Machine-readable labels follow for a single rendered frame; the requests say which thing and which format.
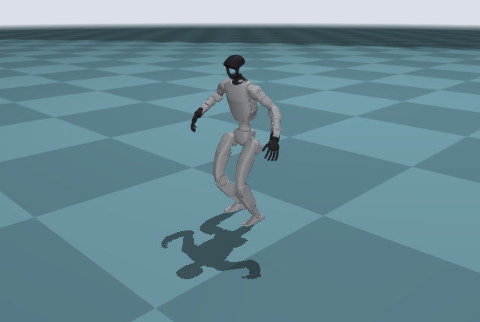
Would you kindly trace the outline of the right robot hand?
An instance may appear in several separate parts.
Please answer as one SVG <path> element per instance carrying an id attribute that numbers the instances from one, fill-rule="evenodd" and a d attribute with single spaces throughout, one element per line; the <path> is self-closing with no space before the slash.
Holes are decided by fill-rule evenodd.
<path id="1" fill-rule="evenodd" d="M 194 115 L 193 118 L 192 118 L 192 123 L 191 123 L 191 126 L 190 126 L 190 129 L 191 129 L 193 132 L 196 131 L 196 129 L 195 129 L 195 128 L 196 128 L 195 123 L 196 123 L 197 119 L 201 117 L 202 111 L 203 111 L 203 108 L 202 108 L 202 107 L 199 107 L 199 109 L 198 109 L 197 111 L 195 111 L 195 113 L 194 113 L 195 115 Z M 195 127 L 195 128 L 194 128 L 194 127 Z"/>

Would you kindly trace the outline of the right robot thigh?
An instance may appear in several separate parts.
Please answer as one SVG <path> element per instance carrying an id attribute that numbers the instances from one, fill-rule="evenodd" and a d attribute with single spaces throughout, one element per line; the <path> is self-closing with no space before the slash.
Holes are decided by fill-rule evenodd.
<path id="1" fill-rule="evenodd" d="M 234 140 L 234 136 L 234 131 L 225 133 L 218 144 L 214 156 L 214 180 L 219 185 L 225 185 L 229 180 L 228 175 L 224 172 L 224 168 L 231 155 L 231 146 L 238 145 Z"/>

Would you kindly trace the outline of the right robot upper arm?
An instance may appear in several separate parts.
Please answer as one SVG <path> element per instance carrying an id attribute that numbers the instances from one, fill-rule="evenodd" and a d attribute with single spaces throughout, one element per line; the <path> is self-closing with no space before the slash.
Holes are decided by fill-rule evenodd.
<path id="1" fill-rule="evenodd" d="M 216 102 L 219 102 L 224 98 L 223 97 L 223 94 L 225 93 L 224 85 L 225 85 L 227 80 L 229 80 L 229 79 L 226 78 L 218 84 L 217 91 L 212 96 L 215 99 Z"/>

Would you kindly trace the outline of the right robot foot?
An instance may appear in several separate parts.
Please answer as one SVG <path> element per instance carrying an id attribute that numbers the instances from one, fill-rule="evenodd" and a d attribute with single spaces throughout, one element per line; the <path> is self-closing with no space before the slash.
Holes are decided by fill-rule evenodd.
<path id="1" fill-rule="evenodd" d="M 224 211 L 225 212 L 236 212 L 236 211 L 239 211 L 240 209 L 246 209 L 246 208 L 242 204 L 240 205 L 237 202 L 234 202 L 234 204 L 225 208 Z"/>

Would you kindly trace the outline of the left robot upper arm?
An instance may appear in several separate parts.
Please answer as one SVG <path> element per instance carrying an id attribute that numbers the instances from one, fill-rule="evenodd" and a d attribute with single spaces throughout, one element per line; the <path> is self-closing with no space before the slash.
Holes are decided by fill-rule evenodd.
<path id="1" fill-rule="evenodd" d="M 264 107 L 268 108 L 268 116 L 271 118 L 273 116 L 272 108 L 277 106 L 263 92 L 262 88 L 260 86 L 250 84 L 246 90 L 250 98 L 258 100 Z"/>

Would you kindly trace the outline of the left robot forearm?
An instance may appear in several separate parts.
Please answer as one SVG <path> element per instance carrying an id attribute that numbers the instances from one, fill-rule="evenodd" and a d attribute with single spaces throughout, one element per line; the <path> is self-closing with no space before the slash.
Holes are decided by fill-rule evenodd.
<path id="1" fill-rule="evenodd" d="M 280 136 L 281 131 L 281 112 L 278 107 L 272 107 L 273 116 L 271 117 L 271 132 L 273 137 Z"/>

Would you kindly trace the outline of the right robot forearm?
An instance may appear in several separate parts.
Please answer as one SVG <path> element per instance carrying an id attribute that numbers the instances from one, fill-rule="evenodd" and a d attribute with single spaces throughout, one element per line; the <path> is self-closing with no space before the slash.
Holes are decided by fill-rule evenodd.
<path id="1" fill-rule="evenodd" d="M 215 93 L 215 92 L 214 92 Z M 213 93 L 213 94 L 214 94 Z M 215 99 L 212 97 L 213 94 L 207 99 L 207 101 L 205 101 L 200 107 L 203 108 L 203 111 L 202 111 L 202 115 L 208 111 L 212 106 L 215 105 Z M 196 110 L 198 110 L 199 107 L 197 107 Z"/>

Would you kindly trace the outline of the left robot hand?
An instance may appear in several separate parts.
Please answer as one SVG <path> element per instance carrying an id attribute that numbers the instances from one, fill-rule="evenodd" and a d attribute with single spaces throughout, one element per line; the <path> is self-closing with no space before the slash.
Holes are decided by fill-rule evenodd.
<path id="1" fill-rule="evenodd" d="M 278 159 L 278 154 L 279 154 L 279 144 L 278 144 L 278 142 L 279 142 L 279 139 L 280 139 L 280 137 L 279 137 L 279 138 L 278 138 L 278 137 L 273 137 L 273 132 L 271 132 L 271 134 L 270 134 L 270 141 L 263 147 L 262 151 L 264 151 L 264 150 L 266 149 L 266 147 L 268 146 L 268 151 L 267 151 L 267 153 L 266 153 L 266 155 L 265 155 L 264 158 L 266 158 L 266 157 L 268 156 L 268 154 L 269 154 L 269 152 L 270 152 L 270 150 L 271 150 L 270 156 L 268 157 L 268 161 L 270 160 L 273 151 L 274 151 L 274 153 L 273 153 L 273 156 L 272 156 L 271 161 L 274 160 L 274 158 L 275 158 L 275 153 L 276 153 L 275 161 Z M 276 152 L 276 151 L 277 151 L 277 152 Z"/>

